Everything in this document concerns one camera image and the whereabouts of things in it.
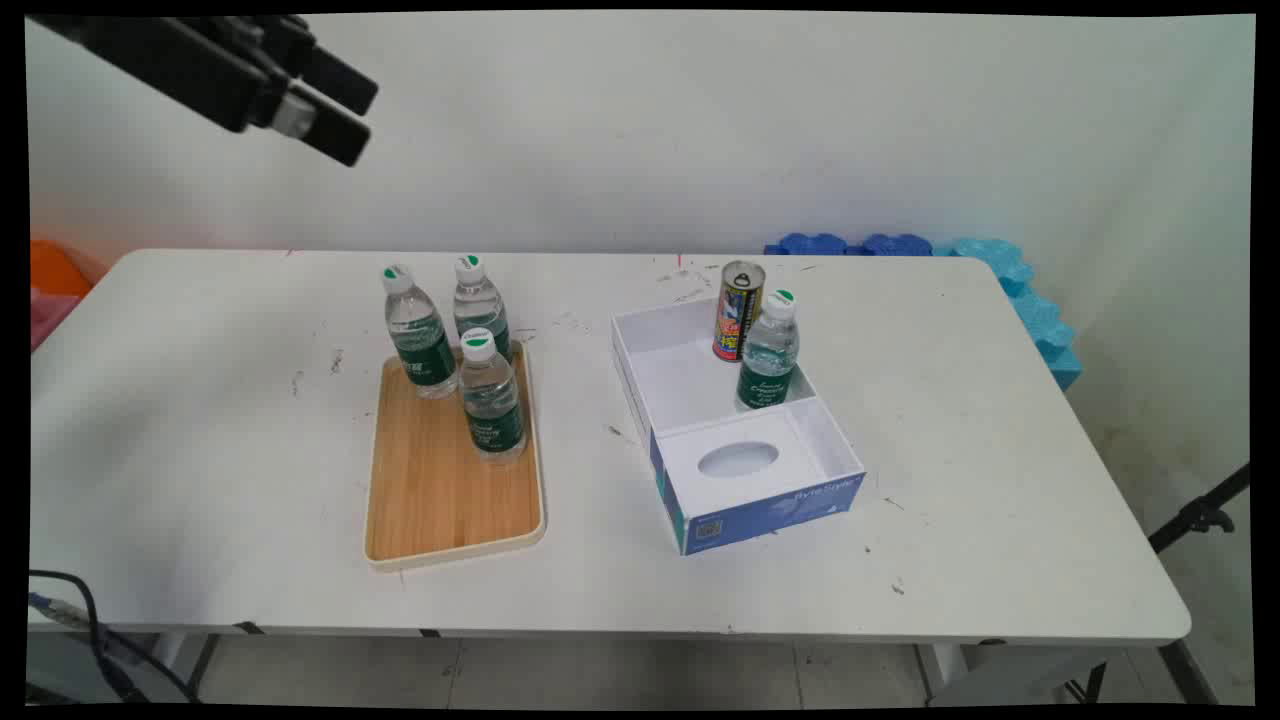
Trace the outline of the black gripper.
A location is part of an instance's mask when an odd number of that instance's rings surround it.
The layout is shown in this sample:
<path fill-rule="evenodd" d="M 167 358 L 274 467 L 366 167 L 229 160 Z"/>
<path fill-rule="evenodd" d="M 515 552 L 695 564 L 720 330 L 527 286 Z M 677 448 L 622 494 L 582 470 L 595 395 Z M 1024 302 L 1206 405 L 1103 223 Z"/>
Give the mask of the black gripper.
<path fill-rule="evenodd" d="M 300 26 L 283 15 L 32 15 L 36 24 L 230 132 L 270 128 L 355 167 L 370 128 L 308 90 L 269 35 L 294 38 Z M 308 50 L 300 78 L 357 117 L 379 85 L 321 46 Z"/>

